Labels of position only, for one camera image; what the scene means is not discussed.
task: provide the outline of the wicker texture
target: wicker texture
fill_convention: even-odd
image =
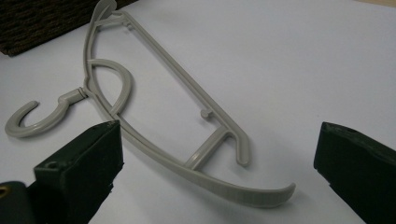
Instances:
[[[118,8],[136,0],[117,0]],[[0,51],[17,55],[91,20],[98,0],[1,0]]]

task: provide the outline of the white table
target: white table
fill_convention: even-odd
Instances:
[[[322,121],[342,124],[396,148],[396,9],[351,0],[140,0],[128,11],[245,130],[253,160],[235,163],[227,141],[204,172],[237,185],[297,184],[276,209],[227,202],[164,169],[123,141],[125,165],[91,223],[363,223],[313,168]],[[82,86],[87,25],[17,57],[0,56],[0,125],[22,105],[46,117],[57,98]],[[146,44],[123,27],[100,34],[97,58],[134,76],[125,118],[181,160],[215,130],[201,107]],[[115,100],[120,80],[99,71]],[[16,139],[0,132],[0,182],[30,185],[33,168],[104,122],[92,99],[73,105],[50,131]]]

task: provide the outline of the white surface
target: white surface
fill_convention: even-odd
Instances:
[[[396,148],[396,9],[356,1],[150,1],[134,17],[245,130],[253,160],[234,161],[232,141],[204,171],[253,188],[297,184],[276,209],[229,203],[164,169],[126,141],[115,188],[92,219],[99,223],[363,223],[313,168],[322,121],[345,125]],[[58,96],[82,86],[87,26],[14,58],[0,56],[0,125],[31,100],[25,124],[46,117]],[[201,107],[134,33],[100,33],[97,58],[134,76],[126,118],[148,139],[186,160],[215,130]],[[106,70],[109,99],[120,80]],[[32,169],[94,124],[93,100],[60,125],[15,139],[0,132],[0,182],[35,178]]]

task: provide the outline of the woven basket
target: woven basket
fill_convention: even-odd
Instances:
[[[117,0],[125,7],[136,0]],[[0,0],[0,51],[17,55],[91,20],[98,0]]]

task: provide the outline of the hanger hook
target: hanger hook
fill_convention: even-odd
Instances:
[[[38,106],[37,101],[31,101],[17,110],[17,112],[9,118],[6,125],[6,133],[13,137],[27,137],[42,133],[58,123],[64,117],[70,105],[87,97],[87,94],[85,94],[82,88],[70,91],[58,98],[58,106],[48,117],[28,127],[21,127],[20,125],[23,117]]]

